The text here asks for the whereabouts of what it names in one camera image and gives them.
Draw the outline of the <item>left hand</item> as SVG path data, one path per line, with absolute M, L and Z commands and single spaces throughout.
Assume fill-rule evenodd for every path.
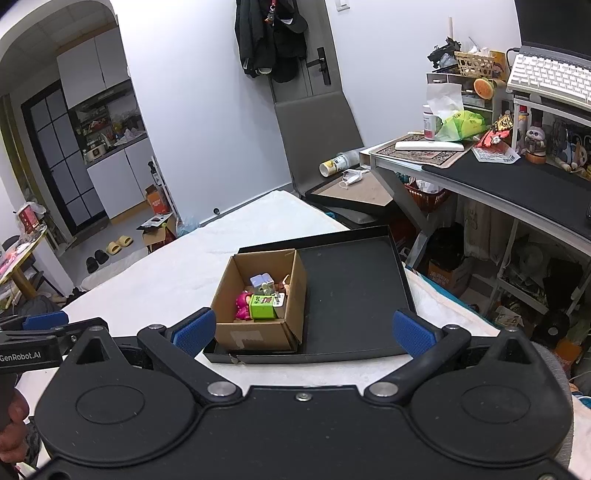
M 16 388 L 8 407 L 10 422 L 1 431 L 0 454 L 1 461 L 8 464 L 28 462 L 30 448 L 27 441 L 27 425 L 25 420 L 29 416 L 29 404 Z

